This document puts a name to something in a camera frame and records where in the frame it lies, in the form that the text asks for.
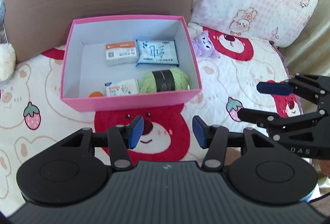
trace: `pink box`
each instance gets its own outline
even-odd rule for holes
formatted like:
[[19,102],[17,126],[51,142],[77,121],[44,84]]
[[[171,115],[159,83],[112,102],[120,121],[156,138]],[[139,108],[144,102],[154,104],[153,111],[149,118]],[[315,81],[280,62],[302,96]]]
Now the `pink box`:
[[[102,96],[104,83],[141,79],[147,72],[170,65],[106,65],[105,44],[128,40],[174,40],[179,69],[190,79],[190,90],[154,94]],[[115,15],[74,20],[68,36],[61,78],[60,99],[80,112],[124,110],[182,104],[202,90],[196,57],[183,17],[164,15]]]

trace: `bear nose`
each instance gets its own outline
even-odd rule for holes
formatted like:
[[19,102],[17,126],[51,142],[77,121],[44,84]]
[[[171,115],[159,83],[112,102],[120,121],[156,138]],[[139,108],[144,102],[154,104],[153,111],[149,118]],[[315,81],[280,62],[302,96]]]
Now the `bear nose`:
[[153,129],[153,124],[150,121],[144,120],[144,128],[143,128],[143,133],[142,135],[147,135],[151,132]]
[[10,92],[4,93],[4,95],[2,97],[2,102],[9,103],[10,100],[12,99],[12,97],[13,97],[12,93],[10,93]]
[[228,41],[231,41],[231,42],[234,42],[235,41],[235,38],[231,35],[223,35],[225,40],[228,40]]
[[288,105],[289,105],[289,109],[294,108],[294,102],[292,100],[289,101]]

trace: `strawberry print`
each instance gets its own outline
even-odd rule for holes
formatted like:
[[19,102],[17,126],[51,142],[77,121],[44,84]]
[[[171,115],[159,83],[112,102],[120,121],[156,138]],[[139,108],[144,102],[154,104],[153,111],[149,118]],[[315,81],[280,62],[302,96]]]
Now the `strawberry print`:
[[25,124],[29,129],[38,129],[41,122],[41,116],[39,109],[35,105],[29,102],[27,107],[24,109],[23,116]]
[[236,99],[231,97],[228,98],[228,103],[226,105],[226,109],[230,115],[230,117],[236,121],[240,122],[240,118],[237,116],[237,112],[243,107],[242,103]]

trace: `bear mouth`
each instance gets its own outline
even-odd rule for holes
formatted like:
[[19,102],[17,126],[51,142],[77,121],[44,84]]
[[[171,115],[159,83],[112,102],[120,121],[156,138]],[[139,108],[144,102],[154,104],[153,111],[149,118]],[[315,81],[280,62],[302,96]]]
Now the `bear mouth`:
[[150,139],[150,140],[148,140],[148,141],[140,141],[141,143],[143,143],[143,144],[148,144],[148,143],[150,143],[152,141],[152,139]]

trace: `gray ribbed surface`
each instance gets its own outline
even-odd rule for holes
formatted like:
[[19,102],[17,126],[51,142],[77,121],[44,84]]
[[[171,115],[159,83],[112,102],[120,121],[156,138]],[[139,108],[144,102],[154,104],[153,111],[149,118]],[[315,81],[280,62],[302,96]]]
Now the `gray ribbed surface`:
[[195,162],[140,162],[115,173],[98,195],[81,204],[26,204],[9,219],[14,224],[318,224],[324,217],[306,203],[281,209],[251,204],[221,175],[202,172]]

